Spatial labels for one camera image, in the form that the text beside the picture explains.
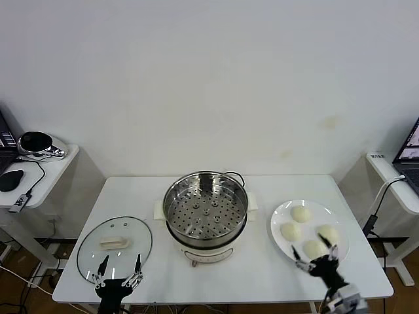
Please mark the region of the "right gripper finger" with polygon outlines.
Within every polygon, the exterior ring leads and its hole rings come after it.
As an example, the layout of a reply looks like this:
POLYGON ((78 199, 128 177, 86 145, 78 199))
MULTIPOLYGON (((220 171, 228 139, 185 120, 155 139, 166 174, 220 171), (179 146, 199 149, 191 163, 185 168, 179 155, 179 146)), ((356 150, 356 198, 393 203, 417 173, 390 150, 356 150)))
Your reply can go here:
POLYGON ((296 248, 291 246, 293 251, 293 256, 295 257, 296 266, 303 271, 312 271, 315 268, 315 265, 311 262, 305 262, 301 259, 300 254, 297 252, 296 248))
POLYGON ((338 261, 338 247, 336 244, 332 245, 331 242, 326 238, 323 237, 320 233, 318 233, 318 237, 323 241, 323 243, 328 248, 328 260, 330 261, 338 261))

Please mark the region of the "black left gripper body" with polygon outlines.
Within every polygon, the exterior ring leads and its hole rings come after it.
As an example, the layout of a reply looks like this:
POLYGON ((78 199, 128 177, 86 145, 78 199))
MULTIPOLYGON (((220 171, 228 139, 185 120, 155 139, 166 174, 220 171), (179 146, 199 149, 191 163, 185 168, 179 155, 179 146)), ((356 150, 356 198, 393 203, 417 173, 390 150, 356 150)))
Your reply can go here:
POLYGON ((122 300, 133 293, 133 288, 123 286, 123 282, 124 279, 106 279, 95 286, 96 295, 101 299, 98 314, 119 313, 122 300))

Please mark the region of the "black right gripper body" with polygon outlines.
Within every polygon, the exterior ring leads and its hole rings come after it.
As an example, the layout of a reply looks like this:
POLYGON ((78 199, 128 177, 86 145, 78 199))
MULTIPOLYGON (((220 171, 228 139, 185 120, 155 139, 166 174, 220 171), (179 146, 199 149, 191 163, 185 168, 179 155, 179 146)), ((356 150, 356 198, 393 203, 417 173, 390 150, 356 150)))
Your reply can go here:
POLYGON ((319 277, 324 282, 329 292, 336 292, 348 283, 338 273, 339 261, 330 256, 321 256, 310 262, 314 267, 309 271, 312 277, 319 277))

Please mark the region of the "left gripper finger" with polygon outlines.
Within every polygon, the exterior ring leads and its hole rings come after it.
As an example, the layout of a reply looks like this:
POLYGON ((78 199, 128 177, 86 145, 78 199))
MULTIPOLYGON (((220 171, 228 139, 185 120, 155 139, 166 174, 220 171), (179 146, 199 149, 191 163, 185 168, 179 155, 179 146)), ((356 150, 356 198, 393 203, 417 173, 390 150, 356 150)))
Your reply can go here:
POLYGON ((92 279, 96 288, 101 288, 105 286, 104 275, 106 272, 108 261, 109 255, 107 255, 102 261, 102 263, 99 265, 97 272, 92 274, 92 279))
POLYGON ((139 253, 137 255, 134 272, 133 274, 129 275, 128 278, 122 283, 123 287, 136 288, 140 284, 140 282, 143 280, 141 266, 141 253, 139 253))

